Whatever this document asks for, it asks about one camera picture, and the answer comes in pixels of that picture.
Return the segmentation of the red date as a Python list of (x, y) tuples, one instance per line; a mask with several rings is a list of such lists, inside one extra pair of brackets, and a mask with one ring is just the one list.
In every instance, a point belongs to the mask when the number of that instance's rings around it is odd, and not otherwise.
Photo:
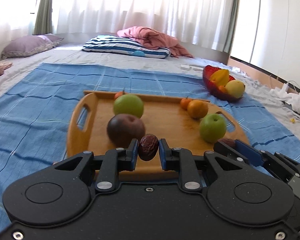
[(143, 161), (152, 160), (159, 148), (159, 140), (153, 134), (144, 135), (138, 145), (138, 156)]
[(232, 140), (232, 139), (222, 138), (222, 139), (219, 139), (219, 142), (222, 142), (222, 143), (228, 145), (231, 148), (235, 148), (236, 147), (236, 142), (234, 140)]

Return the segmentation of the wooden serving tray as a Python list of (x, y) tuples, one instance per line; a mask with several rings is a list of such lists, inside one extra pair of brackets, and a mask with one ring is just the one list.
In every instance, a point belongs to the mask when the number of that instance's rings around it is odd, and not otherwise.
[[(114, 93), (104, 91), (85, 91), (85, 96), (76, 105), (67, 133), (67, 156), (71, 157), (85, 150), (94, 155), (104, 155), (114, 148), (107, 136), (107, 123), (113, 117)], [(169, 146), (182, 147), (194, 155), (203, 155), (212, 150), (209, 144), (200, 138), (199, 121), (192, 119), (187, 111), (180, 107), (180, 98), (143, 95), (142, 121), (146, 132), (166, 139)], [(156, 155), (150, 161), (137, 159), (133, 172), (119, 173), (121, 181), (147, 181), (177, 178), (177, 172), (163, 171), (160, 157)]]

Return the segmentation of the green apple at front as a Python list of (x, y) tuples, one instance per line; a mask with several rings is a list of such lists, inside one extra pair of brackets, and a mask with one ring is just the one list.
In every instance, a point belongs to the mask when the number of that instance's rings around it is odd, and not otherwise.
[(226, 122), (217, 114), (207, 114), (199, 124), (200, 137), (208, 143), (214, 144), (226, 134)]

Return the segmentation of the green apple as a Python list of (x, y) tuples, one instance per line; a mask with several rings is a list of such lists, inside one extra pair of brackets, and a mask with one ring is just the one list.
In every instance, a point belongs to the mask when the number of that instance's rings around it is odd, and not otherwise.
[(113, 112), (115, 115), (118, 114), (130, 114), (141, 118), (144, 111), (144, 103), (134, 94), (124, 94), (119, 96), (113, 104)]
[(214, 144), (226, 134), (226, 122), (217, 114), (207, 114), (199, 124), (200, 137), (208, 143)]

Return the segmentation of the large orange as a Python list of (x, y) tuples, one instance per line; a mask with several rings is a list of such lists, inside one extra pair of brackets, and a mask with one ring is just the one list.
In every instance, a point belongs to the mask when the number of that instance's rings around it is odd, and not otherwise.
[(209, 111), (209, 105), (205, 101), (192, 100), (187, 106), (187, 112), (193, 119), (201, 119), (207, 115)]

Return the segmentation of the green apple at back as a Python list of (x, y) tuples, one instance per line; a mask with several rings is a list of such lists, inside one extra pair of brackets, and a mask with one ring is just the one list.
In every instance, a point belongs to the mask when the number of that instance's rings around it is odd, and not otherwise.
[(113, 104), (113, 112), (115, 115), (118, 114), (130, 114), (141, 118), (144, 111), (144, 103), (134, 94), (124, 94), (119, 96)]

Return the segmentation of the small tangerine behind apple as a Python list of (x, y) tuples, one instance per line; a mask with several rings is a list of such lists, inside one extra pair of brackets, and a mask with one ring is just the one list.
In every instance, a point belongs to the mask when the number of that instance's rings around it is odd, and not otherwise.
[(119, 91), (119, 92), (117, 92), (117, 93), (114, 95), (114, 99), (116, 100), (118, 97), (120, 97), (120, 96), (122, 96), (122, 95), (124, 95), (124, 94), (125, 94), (125, 91), (124, 91), (124, 90)]

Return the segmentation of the yellow pear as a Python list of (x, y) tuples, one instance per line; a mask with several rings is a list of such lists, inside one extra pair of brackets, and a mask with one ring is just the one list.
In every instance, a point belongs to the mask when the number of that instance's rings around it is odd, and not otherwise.
[(245, 91), (245, 84), (239, 80), (231, 80), (225, 85), (226, 91), (234, 98), (241, 98)]

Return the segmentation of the white crumpled cloth right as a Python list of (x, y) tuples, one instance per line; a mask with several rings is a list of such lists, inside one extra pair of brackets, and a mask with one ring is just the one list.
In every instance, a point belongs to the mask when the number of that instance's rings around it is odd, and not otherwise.
[(300, 92), (289, 93), (289, 83), (284, 83), (282, 88), (275, 87), (270, 90), (270, 95), (291, 106), (292, 110), (300, 115)]

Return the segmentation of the red fruit bowl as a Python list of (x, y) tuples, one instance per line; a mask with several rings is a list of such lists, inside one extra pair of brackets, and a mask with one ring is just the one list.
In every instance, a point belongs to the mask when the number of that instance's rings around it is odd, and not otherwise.
[(203, 82), (211, 95), (228, 102), (239, 101), (245, 92), (242, 81), (231, 76), (229, 70), (219, 67), (204, 67)]

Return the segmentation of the pink crumpled quilt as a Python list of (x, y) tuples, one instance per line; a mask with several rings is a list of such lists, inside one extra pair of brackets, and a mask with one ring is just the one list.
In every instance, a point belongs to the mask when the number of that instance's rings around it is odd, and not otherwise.
[(175, 37), (159, 32), (149, 27), (134, 26), (117, 31), (119, 37), (131, 38), (148, 49), (169, 49), (172, 57), (190, 57), (193, 55), (183, 47)]

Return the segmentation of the green drape right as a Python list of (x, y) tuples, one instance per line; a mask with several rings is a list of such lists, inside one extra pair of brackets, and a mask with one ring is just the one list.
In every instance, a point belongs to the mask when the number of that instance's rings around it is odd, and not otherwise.
[(228, 31), (225, 39), (225, 44), (223, 47), (223, 52), (227, 54), (230, 54), (232, 49), (237, 17), (238, 17), (238, 9), (239, 9), (239, 0), (232, 0)]

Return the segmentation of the green drape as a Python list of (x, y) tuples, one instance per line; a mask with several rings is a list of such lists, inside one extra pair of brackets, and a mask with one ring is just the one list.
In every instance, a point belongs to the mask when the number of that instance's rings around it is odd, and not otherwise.
[(40, 0), (33, 35), (52, 33), (52, 0)]
[(228, 31), (225, 39), (225, 44), (223, 47), (223, 52), (227, 54), (230, 54), (232, 49), (237, 17), (238, 17), (238, 9), (239, 9), (239, 0), (232, 0)]

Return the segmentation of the purple pillow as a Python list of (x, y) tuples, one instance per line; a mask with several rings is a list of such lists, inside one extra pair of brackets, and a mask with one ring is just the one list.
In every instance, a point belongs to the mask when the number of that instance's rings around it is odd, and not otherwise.
[(1, 58), (30, 57), (60, 45), (63, 38), (53, 35), (29, 35), (11, 41), (2, 51)]

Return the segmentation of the green drape middle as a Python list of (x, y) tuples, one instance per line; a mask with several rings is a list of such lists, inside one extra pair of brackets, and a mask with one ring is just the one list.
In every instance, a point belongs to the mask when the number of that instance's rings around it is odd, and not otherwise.
[(52, 33), (52, 0), (40, 0), (33, 35)]

